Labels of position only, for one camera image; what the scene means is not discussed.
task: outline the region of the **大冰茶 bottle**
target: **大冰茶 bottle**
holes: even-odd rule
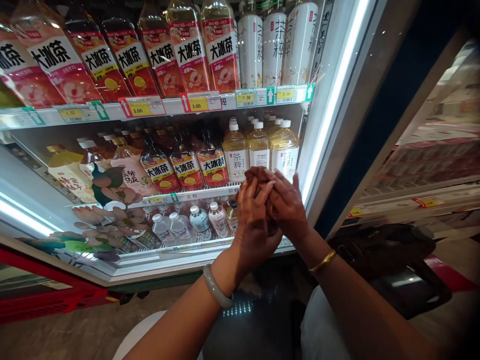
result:
[[[309,80],[318,10],[314,2],[298,0],[288,15],[283,45],[282,85],[303,85]]]
[[[225,164],[224,152],[214,145],[208,129],[203,129],[203,144],[196,153],[205,182],[208,186],[218,187],[228,184],[229,176]]]
[[[158,135],[156,138],[156,143],[160,145],[165,155],[169,157],[172,154],[172,150],[175,145],[175,139],[173,136],[167,134],[167,132],[163,129],[157,130],[156,134]]]
[[[131,138],[131,146],[133,146],[134,148],[136,148],[138,150],[143,151],[145,149],[145,147],[147,146],[144,138],[142,137],[142,135],[138,131],[131,132],[130,133],[130,138]]]
[[[279,86],[285,53],[287,16],[282,12],[283,1],[273,0],[263,20],[263,87]]]
[[[240,88],[234,11],[228,0],[203,0],[200,18],[211,74],[211,87],[220,93]]]
[[[227,211],[226,218],[228,220],[228,225],[230,225],[231,235],[235,236],[237,229],[239,228],[239,213],[237,210],[237,203],[232,201],[230,208]]]
[[[85,142],[85,141],[92,140],[92,139],[90,138],[90,136],[85,136],[85,137],[78,137],[76,140],[80,144],[81,142]]]
[[[138,28],[162,95],[165,98],[179,98],[180,93],[185,92],[185,87],[170,39],[166,13],[160,8],[158,0],[145,0]]]
[[[247,140],[239,131],[238,124],[231,124],[229,128],[230,132],[223,139],[228,179],[233,183],[242,182],[245,180],[245,172],[250,168]]]
[[[270,142],[264,133],[264,123],[256,122],[253,126],[254,130],[248,140],[250,166],[263,166],[268,169],[270,165]]]
[[[198,233],[198,236],[202,241],[208,241],[212,239],[212,230],[210,229],[209,216],[205,210],[200,209],[194,205],[190,208],[190,223]]]
[[[105,140],[104,136],[110,135],[109,132],[102,131],[102,132],[97,132],[96,135],[98,136],[97,139],[95,139],[95,144],[98,144],[100,148],[107,149],[107,146],[109,146],[109,143]]]
[[[124,137],[125,138],[125,141],[128,145],[132,146],[132,137],[130,136],[130,134],[132,133],[130,130],[122,130],[120,131],[121,132],[121,136],[119,136],[119,138],[121,137]]]
[[[170,231],[179,245],[186,245],[197,241],[197,231],[192,227],[192,224],[185,215],[172,212],[170,214],[170,221]]]
[[[204,178],[197,160],[197,154],[183,139],[182,133],[176,133],[174,138],[175,145],[170,155],[170,161],[178,180],[180,180],[181,187],[187,191],[203,188]]]
[[[139,41],[132,15],[118,0],[108,0],[102,24],[108,42],[135,96],[158,95],[157,83]]]
[[[117,146],[114,144],[114,139],[117,137],[115,134],[104,135],[103,138],[106,141],[105,149],[110,153],[115,153]]]
[[[200,16],[192,0],[170,0],[166,10],[176,60],[187,92],[211,89]]]
[[[240,52],[240,80],[242,88],[260,88],[262,86],[263,67],[263,22],[257,15],[255,0],[240,2],[241,19],[238,22],[238,41]]]
[[[54,154],[48,163],[48,172],[84,203],[97,202],[92,191],[92,182],[80,170],[83,156],[68,151],[60,144],[46,148]]]
[[[146,147],[141,153],[141,164],[160,194],[182,190],[167,155],[154,143],[149,133],[144,135]]]
[[[70,0],[65,27],[103,99],[116,103],[121,97],[131,96],[99,26],[80,1]]]
[[[282,120],[280,130],[271,136],[271,166],[292,182],[299,157],[300,140],[290,130],[290,120]]]
[[[123,129],[122,129],[121,127],[116,127],[116,128],[113,129],[113,133],[114,133],[118,138],[123,136],[122,131],[123,131]]]
[[[110,161],[114,157],[113,152],[108,152],[95,144],[93,140],[79,142],[80,147],[85,149],[83,158],[80,161],[80,170],[92,180],[94,177],[92,171],[95,169],[94,163],[101,173],[112,167]]]
[[[230,232],[227,223],[227,214],[225,213],[225,209],[219,206],[215,201],[210,204],[208,219],[220,239],[229,237]]]
[[[24,106],[20,99],[15,96],[13,92],[0,81],[0,109],[4,108],[21,108]]]
[[[10,12],[8,3],[3,4]],[[65,100],[10,28],[9,14],[0,12],[0,79],[26,107],[64,105]]]
[[[67,103],[103,100],[65,31],[63,18],[43,0],[20,0],[10,25]]]
[[[175,246],[175,236],[170,231],[171,221],[168,216],[156,214],[152,218],[151,230],[166,247]]]
[[[122,175],[124,184],[144,197],[158,194],[152,180],[150,180],[150,177],[140,163],[140,154],[142,151],[127,145],[124,137],[114,138],[113,143],[117,148],[110,164],[112,167],[123,168]]]

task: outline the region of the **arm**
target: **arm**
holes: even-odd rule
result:
[[[258,181],[244,181],[238,192],[238,229],[229,249],[211,265],[215,282],[230,297],[242,279],[278,247],[282,233],[267,236],[265,202],[269,182],[254,198]],[[124,360],[196,359],[222,310],[203,275],[135,344]]]
[[[309,269],[331,248],[307,223],[298,175],[293,185],[280,172],[270,196],[270,211]],[[434,359],[435,348],[340,256],[315,274],[357,359]]]

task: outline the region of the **yellow price label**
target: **yellow price label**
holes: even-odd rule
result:
[[[236,96],[237,103],[250,103],[254,101],[255,95],[254,94],[240,94]]]
[[[360,210],[359,208],[355,208],[355,207],[349,213],[349,215],[351,217],[360,216],[360,215],[363,215],[363,214],[364,214],[364,212],[362,210]]]
[[[416,203],[419,203],[420,207],[423,209],[432,208],[435,206],[442,205],[444,203],[443,201],[434,199],[432,197],[414,198],[413,201]]]
[[[280,90],[277,91],[276,93],[276,98],[277,99],[291,99],[295,95],[295,91],[292,90]]]
[[[149,104],[147,102],[129,102],[131,114],[134,117],[143,117],[152,115]]]
[[[81,118],[82,117],[82,110],[80,109],[68,109],[68,110],[58,110],[60,116],[64,119],[73,119],[73,118]]]
[[[148,201],[150,201],[151,205],[157,205],[157,204],[162,204],[164,202],[164,198],[159,196],[159,197],[149,198]]]
[[[189,97],[188,103],[190,104],[190,110],[194,113],[209,110],[209,104],[206,97]]]

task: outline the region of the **white bottle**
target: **white bottle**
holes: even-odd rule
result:
[[[230,236],[225,209],[219,206],[215,201],[210,204],[208,218],[220,239],[228,238]]]
[[[198,233],[201,241],[212,239],[212,231],[210,230],[209,216],[205,210],[194,205],[190,208],[190,223]]]
[[[230,130],[230,125],[238,125],[237,118],[235,116],[230,116],[230,120],[228,120],[228,129],[225,130],[225,136],[232,131]]]
[[[161,243],[166,247],[174,246],[175,236],[170,231],[170,219],[162,216],[161,214],[155,214],[151,219],[153,220],[153,226],[151,230],[160,239]]]
[[[197,241],[197,232],[192,228],[190,221],[185,215],[178,212],[170,214],[170,231],[177,239],[179,245],[194,243]]]
[[[279,86],[282,79],[282,59],[285,51],[287,16],[278,9],[263,21],[263,81],[264,88]]]
[[[292,182],[299,157],[300,139],[290,130],[290,120],[282,120],[280,130],[270,137],[270,169],[278,169]]]
[[[248,138],[248,153],[250,157],[250,166],[270,166],[270,142],[267,134],[264,133],[264,123],[256,122],[253,124],[253,132]]]
[[[242,88],[262,86],[263,31],[262,19],[256,15],[255,0],[240,2],[241,19],[238,22],[238,42],[240,48],[240,83]]]
[[[319,7],[314,2],[300,0],[298,3],[286,21],[282,85],[303,85],[310,76],[310,54],[315,48],[315,23]]]
[[[233,47],[235,48],[236,58],[238,59],[237,62],[237,71],[238,71],[238,81],[240,81],[240,50],[239,50],[239,26],[237,24],[237,20],[233,19]]]

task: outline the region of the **orange bottle label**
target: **orange bottle label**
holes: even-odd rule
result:
[[[209,91],[210,80],[205,47],[196,21],[170,23],[170,36],[188,93]]]
[[[162,95],[166,98],[180,97],[180,93],[185,92],[185,87],[168,30],[143,30],[141,39]]]
[[[130,29],[108,32],[106,36],[135,96],[158,95],[147,55],[137,33]]]
[[[197,190],[204,186],[202,172],[195,156],[182,154],[181,157],[171,156],[171,163],[185,190]]]
[[[229,174],[223,151],[216,150],[214,154],[198,153],[197,156],[208,186],[217,187],[228,184]]]
[[[131,96],[112,51],[97,31],[71,32],[70,37],[106,102]]]
[[[60,28],[30,22],[29,28],[14,27],[15,34],[50,82],[69,104],[102,101],[97,87],[72,43]]]
[[[174,169],[167,158],[143,157],[141,164],[160,194],[182,190]]]
[[[234,44],[237,39],[234,20],[225,18],[204,21],[203,34],[212,87],[220,93],[231,93],[235,89],[240,89],[239,59]]]
[[[11,32],[0,32],[0,79],[28,107],[64,105],[47,75]]]

